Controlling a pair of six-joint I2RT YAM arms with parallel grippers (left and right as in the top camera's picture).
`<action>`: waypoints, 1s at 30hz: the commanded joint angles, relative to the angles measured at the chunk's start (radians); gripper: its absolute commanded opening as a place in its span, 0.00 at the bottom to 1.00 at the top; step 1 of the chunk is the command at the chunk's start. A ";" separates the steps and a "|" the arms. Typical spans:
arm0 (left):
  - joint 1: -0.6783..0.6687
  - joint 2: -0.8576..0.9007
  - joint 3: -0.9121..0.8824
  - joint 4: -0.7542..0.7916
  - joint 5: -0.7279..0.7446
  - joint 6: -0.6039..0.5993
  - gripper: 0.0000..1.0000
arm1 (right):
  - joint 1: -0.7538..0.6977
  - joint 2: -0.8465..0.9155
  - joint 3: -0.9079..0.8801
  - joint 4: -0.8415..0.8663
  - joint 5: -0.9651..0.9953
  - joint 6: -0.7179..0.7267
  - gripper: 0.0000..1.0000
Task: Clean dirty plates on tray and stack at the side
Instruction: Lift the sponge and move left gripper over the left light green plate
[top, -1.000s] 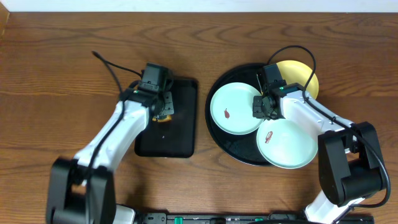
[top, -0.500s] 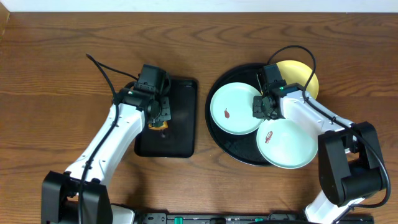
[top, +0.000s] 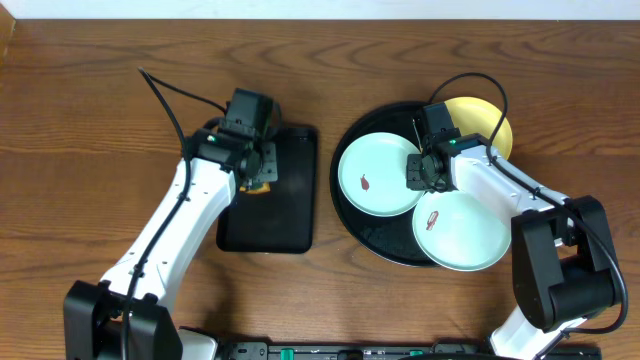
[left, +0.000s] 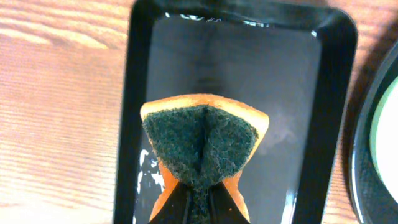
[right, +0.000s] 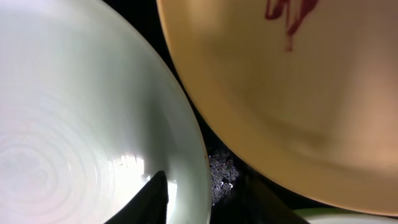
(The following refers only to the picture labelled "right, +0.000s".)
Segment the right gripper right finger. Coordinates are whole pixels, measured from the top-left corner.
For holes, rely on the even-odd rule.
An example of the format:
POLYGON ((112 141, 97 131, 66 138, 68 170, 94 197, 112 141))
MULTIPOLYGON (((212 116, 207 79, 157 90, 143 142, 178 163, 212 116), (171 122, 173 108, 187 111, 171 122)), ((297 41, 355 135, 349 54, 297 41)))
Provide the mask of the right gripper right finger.
POLYGON ((286 206, 253 170, 244 174, 243 204, 248 223, 308 224, 308 221, 286 206))

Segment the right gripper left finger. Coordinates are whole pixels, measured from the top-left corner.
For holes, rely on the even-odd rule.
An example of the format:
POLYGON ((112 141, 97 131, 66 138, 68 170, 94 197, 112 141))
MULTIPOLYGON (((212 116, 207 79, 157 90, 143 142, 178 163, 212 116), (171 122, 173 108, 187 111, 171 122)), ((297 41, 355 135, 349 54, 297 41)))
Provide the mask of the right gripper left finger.
POLYGON ((168 202, 167 177, 160 170, 105 224, 166 224, 168 202))

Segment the mint plate with red stain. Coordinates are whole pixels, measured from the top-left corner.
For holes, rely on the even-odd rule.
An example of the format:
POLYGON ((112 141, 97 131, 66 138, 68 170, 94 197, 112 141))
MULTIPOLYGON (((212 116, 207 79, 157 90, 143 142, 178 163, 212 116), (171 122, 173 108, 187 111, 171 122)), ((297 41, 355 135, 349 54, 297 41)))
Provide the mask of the mint plate with red stain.
POLYGON ((208 156, 150 44, 102 1, 1 2, 1 222, 104 223, 156 172, 208 223, 208 156))

